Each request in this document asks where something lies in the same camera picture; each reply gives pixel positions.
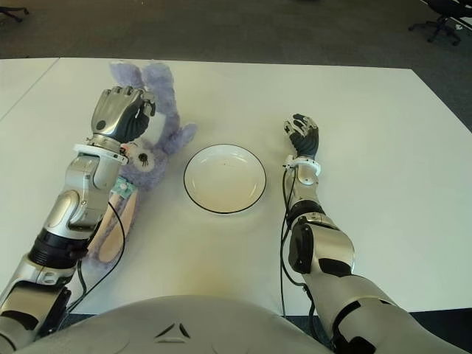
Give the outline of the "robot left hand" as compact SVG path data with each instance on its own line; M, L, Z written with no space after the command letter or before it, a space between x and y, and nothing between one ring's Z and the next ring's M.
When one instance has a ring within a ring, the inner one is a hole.
M115 86L101 94L91 118L92 137L125 144L139 138L156 113L155 97L132 86Z

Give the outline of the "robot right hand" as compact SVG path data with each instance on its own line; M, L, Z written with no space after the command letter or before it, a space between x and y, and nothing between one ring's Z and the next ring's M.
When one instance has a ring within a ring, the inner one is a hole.
M319 147L319 128L310 117L294 114L290 120L285 121L284 131L297 157L315 159Z

